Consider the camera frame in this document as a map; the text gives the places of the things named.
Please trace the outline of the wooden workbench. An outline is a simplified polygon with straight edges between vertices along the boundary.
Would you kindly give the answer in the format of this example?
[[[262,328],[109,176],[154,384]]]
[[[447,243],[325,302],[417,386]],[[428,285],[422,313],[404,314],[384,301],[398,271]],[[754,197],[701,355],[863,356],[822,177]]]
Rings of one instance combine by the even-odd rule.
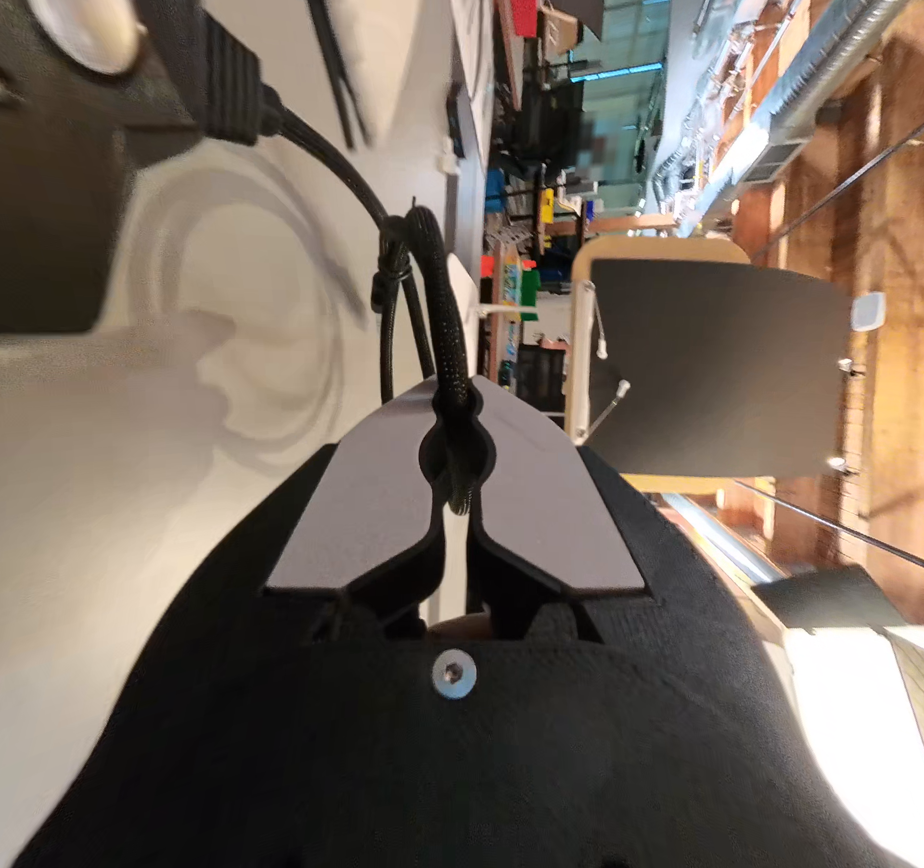
[[[493,55],[496,91],[514,113],[522,110],[525,40],[514,30],[511,0],[494,0]]]

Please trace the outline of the silver ventilation duct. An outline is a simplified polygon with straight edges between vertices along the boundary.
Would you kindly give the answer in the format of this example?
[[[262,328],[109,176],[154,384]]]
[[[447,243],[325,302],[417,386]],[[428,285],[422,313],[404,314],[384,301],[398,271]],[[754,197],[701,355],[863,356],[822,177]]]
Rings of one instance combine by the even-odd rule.
[[[747,186],[738,181],[768,144],[811,139],[821,107],[907,1],[831,0],[710,176],[697,209],[706,211]]]

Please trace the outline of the person's right hand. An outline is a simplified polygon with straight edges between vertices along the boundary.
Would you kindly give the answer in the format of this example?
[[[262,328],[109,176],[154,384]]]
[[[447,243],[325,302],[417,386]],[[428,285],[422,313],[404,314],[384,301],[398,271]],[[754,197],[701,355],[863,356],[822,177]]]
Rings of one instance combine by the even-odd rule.
[[[495,631],[490,613],[482,611],[437,622],[427,629],[426,636],[443,642],[486,641],[494,639]]]

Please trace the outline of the wall air vent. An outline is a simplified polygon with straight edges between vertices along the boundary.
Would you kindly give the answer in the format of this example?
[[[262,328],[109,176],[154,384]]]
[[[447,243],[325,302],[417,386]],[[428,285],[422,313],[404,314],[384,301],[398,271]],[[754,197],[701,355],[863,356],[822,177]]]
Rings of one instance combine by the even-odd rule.
[[[746,169],[738,184],[751,185],[773,183],[786,166],[799,156],[810,139],[799,139],[786,143],[768,144],[752,165]]]

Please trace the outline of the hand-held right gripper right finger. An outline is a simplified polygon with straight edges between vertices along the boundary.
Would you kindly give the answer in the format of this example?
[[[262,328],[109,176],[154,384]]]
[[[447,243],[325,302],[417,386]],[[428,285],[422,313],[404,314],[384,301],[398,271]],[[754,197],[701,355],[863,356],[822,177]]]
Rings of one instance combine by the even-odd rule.
[[[491,381],[471,386],[483,465],[471,492],[470,592],[495,633],[527,633],[548,606],[594,633],[585,603],[646,597],[644,576],[568,435]]]

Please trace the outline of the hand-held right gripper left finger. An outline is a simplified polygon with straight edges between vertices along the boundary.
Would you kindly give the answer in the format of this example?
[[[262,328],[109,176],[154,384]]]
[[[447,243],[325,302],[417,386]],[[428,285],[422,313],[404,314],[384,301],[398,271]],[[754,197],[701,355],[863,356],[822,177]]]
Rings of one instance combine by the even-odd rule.
[[[346,600],[391,624],[445,570],[445,428],[436,379],[390,400],[337,444],[266,582]]]

